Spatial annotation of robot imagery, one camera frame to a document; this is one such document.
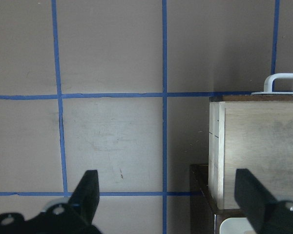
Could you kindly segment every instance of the white plastic object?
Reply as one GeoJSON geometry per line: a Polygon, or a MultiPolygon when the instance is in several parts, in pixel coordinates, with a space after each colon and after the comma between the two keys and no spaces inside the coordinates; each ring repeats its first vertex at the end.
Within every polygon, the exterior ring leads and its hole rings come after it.
{"type": "Polygon", "coordinates": [[[252,94],[293,94],[293,92],[273,92],[272,84],[275,79],[293,79],[293,73],[277,73],[277,74],[268,76],[264,83],[264,91],[255,92],[252,94]]]}
{"type": "Polygon", "coordinates": [[[221,225],[219,234],[256,234],[246,218],[227,218],[221,225]]]}

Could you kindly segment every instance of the grid square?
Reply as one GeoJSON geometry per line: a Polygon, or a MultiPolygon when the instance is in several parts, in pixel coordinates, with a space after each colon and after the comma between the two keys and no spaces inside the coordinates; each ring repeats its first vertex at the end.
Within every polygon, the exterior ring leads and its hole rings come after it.
{"type": "Polygon", "coordinates": [[[168,196],[167,234],[190,233],[190,196],[168,196]]]}
{"type": "Polygon", "coordinates": [[[59,0],[63,93],[162,91],[162,1],[59,0]]]}
{"type": "Polygon", "coordinates": [[[274,0],[167,2],[169,92],[262,90],[274,0]]]}
{"type": "MultiPolygon", "coordinates": [[[[293,1],[280,1],[275,72],[293,73],[293,1]]],[[[277,80],[275,89],[293,91],[293,80],[277,80]]]]}
{"type": "Polygon", "coordinates": [[[0,0],[0,95],[56,93],[51,1],[0,0]]]}
{"type": "Polygon", "coordinates": [[[101,192],[162,190],[162,99],[64,99],[68,189],[98,169],[101,192]]]}
{"type": "Polygon", "coordinates": [[[169,97],[167,113],[168,190],[188,192],[190,164],[208,162],[209,98],[169,97]]]}
{"type": "Polygon", "coordinates": [[[56,100],[0,100],[0,192],[62,192],[56,100]]]}
{"type": "Polygon", "coordinates": [[[102,233],[162,234],[162,197],[102,196],[93,223],[102,233]]]}
{"type": "Polygon", "coordinates": [[[25,220],[37,216],[47,202],[58,196],[0,196],[0,214],[21,213],[25,220]]]}

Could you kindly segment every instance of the wooden box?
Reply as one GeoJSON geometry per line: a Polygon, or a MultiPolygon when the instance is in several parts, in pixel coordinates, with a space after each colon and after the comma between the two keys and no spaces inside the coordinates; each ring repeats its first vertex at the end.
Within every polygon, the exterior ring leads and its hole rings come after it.
{"type": "Polygon", "coordinates": [[[209,191],[219,209],[238,208],[237,168],[248,168],[277,198],[293,200],[293,95],[210,99],[209,191]]]}

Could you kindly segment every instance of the metal screw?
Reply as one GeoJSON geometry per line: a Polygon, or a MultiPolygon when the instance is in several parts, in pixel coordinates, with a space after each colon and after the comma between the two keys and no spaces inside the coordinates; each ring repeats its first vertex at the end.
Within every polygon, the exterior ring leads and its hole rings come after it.
{"type": "Polygon", "coordinates": [[[288,208],[290,211],[293,211],[293,202],[287,201],[285,203],[285,207],[288,208]]]}
{"type": "Polygon", "coordinates": [[[6,225],[9,225],[13,222],[14,222],[14,218],[9,214],[9,216],[7,218],[5,218],[4,220],[1,221],[1,225],[6,226],[6,225]]]}
{"type": "Polygon", "coordinates": [[[54,208],[53,214],[60,215],[65,211],[65,209],[62,207],[62,205],[59,205],[57,208],[54,208]]]}

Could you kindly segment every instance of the white handle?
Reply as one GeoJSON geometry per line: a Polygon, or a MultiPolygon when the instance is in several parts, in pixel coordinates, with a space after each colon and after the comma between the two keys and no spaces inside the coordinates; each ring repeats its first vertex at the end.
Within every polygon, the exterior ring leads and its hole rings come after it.
{"type": "Polygon", "coordinates": [[[293,73],[277,73],[268,76],[264,83],[264,93],[272,93],[272,84],[275,79],[293,79],[293,73]]]}

